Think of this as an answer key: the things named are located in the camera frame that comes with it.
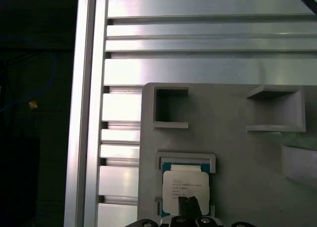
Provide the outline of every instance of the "small yellow object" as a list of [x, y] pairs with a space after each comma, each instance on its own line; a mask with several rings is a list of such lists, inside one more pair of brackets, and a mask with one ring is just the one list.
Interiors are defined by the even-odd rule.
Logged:
[[34, 110], [38, 107], [38, 104], [36, 103], [36, 101], [31, 101], [29, 102], [29, 107], [31, 110]]

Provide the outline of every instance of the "dark background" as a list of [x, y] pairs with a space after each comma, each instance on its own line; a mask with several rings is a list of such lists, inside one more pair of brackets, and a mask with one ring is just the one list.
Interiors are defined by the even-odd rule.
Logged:
[[[39, 49], [23, 38], [57, 62], [53, 83], [30, 99], [37, 109], [25, 101], [0, 113], [1, 226], [63, 226], [76, 14], [77, 0], [0, 0], [0, 59]], [[45, 86], [52, 70], [48, 53], [8, 66], [4, 104]]]

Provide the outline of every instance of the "metal frame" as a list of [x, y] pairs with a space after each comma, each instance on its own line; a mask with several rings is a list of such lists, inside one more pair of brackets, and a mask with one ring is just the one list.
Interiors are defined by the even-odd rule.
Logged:
[[78, 0], [74, 72], [71, 95], [64, 226], [84, 221], [87, 124], [95, 0]]
[[[313, 14], [299, 0], [290, 0], [290, 5], [276, 0], [278, 11], [268, 8], [264, 0], [249, 0], [255, 3], [247, 3], [245, 8], [248, 0], [240, 0], [242, 7], [227, 3], [225, 10], [221, 0], [175, 1], [79, 0], [65, 227], [122, 227], [125, 222], [121, 216], [129, 217], [125, 221], [136, 218], [137, 186], [131, 180], [138, 175], [136, 171], [131, 174], [131, 169], [138, 166], [138, 101], [146, 83], [316, 83], [317, 73], [311, 69], [316, 54], [309, 53], [317, 49], [316, 22], [266, 20], [270, 16], [311, 18]], [[210, 23], [218, 15], [226, 20]], [[240, 15], [260, 16], [263, 20], [240, 21]], [[107, 26], [108, 19], [112, 25]], [[262, 47], [269, 52], [267, 57], [245, 55], [246, 51]], [[105, 60], [105, 51], [111, 53], [111, 58]], [[109, 88], [107, 94], [103, 94], [104, 86]], [[102, 130], [102, 122], [108, 123], [107, 129]], [[105, 167], [100, 166], [100, 158], [106, 160], [102, 164]], [[109, 179], [113, 170], [118, 175]], [[99, 193], [99, 186], [105, 181], [112, 185], [101, 188]], [[104, 195], [105, 201], [99, 203], [99, 194]]]
[[90, 109], [88, 124], [87, 179], [84, 227], [96, 227], [98, 219], [99, 153], [105, 63], [105, 37], [108, 0], [96, 0], [93, 70], [91, 74]]

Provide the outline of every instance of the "open rectangular slot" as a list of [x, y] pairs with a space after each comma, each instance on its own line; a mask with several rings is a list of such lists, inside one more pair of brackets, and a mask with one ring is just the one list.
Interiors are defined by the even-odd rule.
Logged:
[[156, 87], [154, 89], [153, 127], [188, 128], [186, 103], [188, 87]]
[[304, 93], [298, 87], [260, 86], [247, 98], [255, 108], [254, 124], [247, 131], [306, 131]]

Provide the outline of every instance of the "blue cable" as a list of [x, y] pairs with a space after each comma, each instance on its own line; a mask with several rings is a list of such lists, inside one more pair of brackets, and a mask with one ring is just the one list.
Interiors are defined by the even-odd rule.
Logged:
[[[33, 42], [31, 40], [25, 39], [25, 38], [17, 38], [17, 37], [12, 37], [12, 36], [0, 37], [0, 41], [10, 41], [10, 40], [17, 40], [17, 41], [27, 42], [27, 43], [29, 43], [29, 44], [31, 44], [33, 46], [36, 46], [36, 47], [38, 47], [40, 49], [44, 49], [40, 44], [38, 44], [36, 42]], [[54, 81], [55, 74], [56, 74], [57, 60], [56, 60], [56, 57], [55, 57], [55, 55], [53, 53], [51, 53], [51, 52], [47, 52], [47, 53], [51, 56], [51, 59], [53, 61], [53, 72], [52, 72], [52, 76], [51, 76], [49, 82], [44, 87], [42, 87], [41, 89], [35, 91], [34, 93], [32, 93], [32, 94], [30, 94], [28, 96], [22, 97], [20, 99], [17, 99], [15, 101], [13, 101], [12, 103], [4, 106], [3, 108], [0, 109], [0, 113], [5, 111], [6, 109], [18, 104], [18, 103], [29, 101], [34, 96], [41, 95], [42, 93], [45, 92], [46, 89], [48, 89], [51, 86], [51, 84]]]

